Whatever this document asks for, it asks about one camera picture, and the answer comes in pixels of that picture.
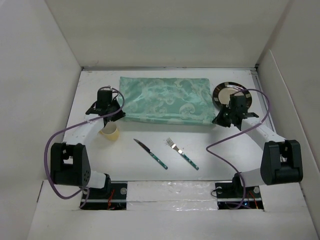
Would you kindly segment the yellow mug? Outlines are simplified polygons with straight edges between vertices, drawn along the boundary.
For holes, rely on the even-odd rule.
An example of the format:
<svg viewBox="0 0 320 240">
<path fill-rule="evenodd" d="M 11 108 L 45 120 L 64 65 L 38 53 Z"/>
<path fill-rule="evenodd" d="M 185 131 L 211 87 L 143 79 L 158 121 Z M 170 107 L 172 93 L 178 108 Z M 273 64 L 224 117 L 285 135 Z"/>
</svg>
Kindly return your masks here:
<svg viewBox="0 0 320 240">
<path fill-rule="evenodd" d="M 113 142 L 115 142 L 120 136 L 120 131 L 114 122 L 108 122 L 105 127 L 99 131 L 99 133 L 109 141 Z"/>
</svg>

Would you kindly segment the green patterned cloth placemat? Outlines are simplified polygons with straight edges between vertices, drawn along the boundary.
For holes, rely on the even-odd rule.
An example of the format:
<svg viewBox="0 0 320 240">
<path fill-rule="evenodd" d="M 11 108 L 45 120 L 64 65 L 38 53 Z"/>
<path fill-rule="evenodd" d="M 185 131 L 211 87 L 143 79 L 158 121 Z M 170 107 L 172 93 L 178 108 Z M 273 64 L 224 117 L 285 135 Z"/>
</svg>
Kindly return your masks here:
<svg viewBox="0 0 320 240">
<path fill-rule="evenodd" d="M 125 120 L 171 125 L 210 125 L 216 116 L 207 78 L 121 77 Z"/>
</svg>

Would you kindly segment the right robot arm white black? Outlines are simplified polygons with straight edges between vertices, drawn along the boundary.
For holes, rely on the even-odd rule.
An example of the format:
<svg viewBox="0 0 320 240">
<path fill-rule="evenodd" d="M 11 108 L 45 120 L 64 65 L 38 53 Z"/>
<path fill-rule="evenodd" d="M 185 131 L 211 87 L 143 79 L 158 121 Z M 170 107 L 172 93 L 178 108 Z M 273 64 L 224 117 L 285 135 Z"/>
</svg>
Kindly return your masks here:
<svg viewBox="0 0 320 240">
<path fill-rule="evenodd" d="M 243 95 L 232 94 L 229 104 L 223 105 L 213 123 L 221 127 L 237 127 L 241 134 L 248 135 L 262 149 L 259 168 L 234 175 L 231 191 L 235 196 L 243 197 L 250 187 L 302 181 L 300 143 L 278 135 L 264 125 L 256 113 L 248 112 Z"/>
</svg>

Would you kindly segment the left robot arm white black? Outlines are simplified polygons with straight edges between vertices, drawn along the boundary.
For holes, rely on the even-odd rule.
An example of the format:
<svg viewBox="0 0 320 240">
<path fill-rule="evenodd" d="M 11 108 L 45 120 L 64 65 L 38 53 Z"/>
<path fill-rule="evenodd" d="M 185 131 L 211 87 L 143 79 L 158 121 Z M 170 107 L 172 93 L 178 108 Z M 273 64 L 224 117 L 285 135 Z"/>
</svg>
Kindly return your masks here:
<svg viewBox="0 0 320 240">
<path fill-rule="evenodd" d="M 109 175 L 91 170 L 87 146 L 109 122 L 125 116 L 124 105 L 125 97 L 117 89 L 106 86 L 97 91 L 97 99 L 85 112 L 83 122 L 68 127 L 74 129 L 73 134 L 50 148 L 47 173 L 53 185 L 94 189 L 103 199 L 111 194 Z"/>
</svg>

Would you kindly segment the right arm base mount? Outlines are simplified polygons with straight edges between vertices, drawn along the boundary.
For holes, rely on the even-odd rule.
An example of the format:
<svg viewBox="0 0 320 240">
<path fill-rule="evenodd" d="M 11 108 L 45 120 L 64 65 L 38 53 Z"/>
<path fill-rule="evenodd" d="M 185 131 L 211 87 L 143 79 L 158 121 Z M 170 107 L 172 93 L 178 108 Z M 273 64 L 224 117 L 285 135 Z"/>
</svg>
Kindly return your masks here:
<svg viewBox="0 0 320 240">
<path fill-rule="evenodd" d="M 232 180 L 218 181 L 214 184 L 211 196 L 217 200 L 218 210 L 232 210 L 239 206 L 239 209 L 263 210 L 264 205 L 260 192 L 260 187 L 249 186 L 244 189 L 240 178 L 234 176 Z"/>
</svg>

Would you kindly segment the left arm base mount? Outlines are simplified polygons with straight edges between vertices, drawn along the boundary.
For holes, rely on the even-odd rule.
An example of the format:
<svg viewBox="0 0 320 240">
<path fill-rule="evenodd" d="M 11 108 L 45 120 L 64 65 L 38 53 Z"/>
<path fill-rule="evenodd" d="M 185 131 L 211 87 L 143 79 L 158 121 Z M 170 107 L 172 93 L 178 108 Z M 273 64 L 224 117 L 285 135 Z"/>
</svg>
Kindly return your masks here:
<svg viewBox="0 0 320 240">
<path fill-rule="evenodd" d="M 120 211 L 127 209 L 127 181 L 110 181 L 107 189 L 89 188 L 80 200 L 81 210 Z"/>
</svg>

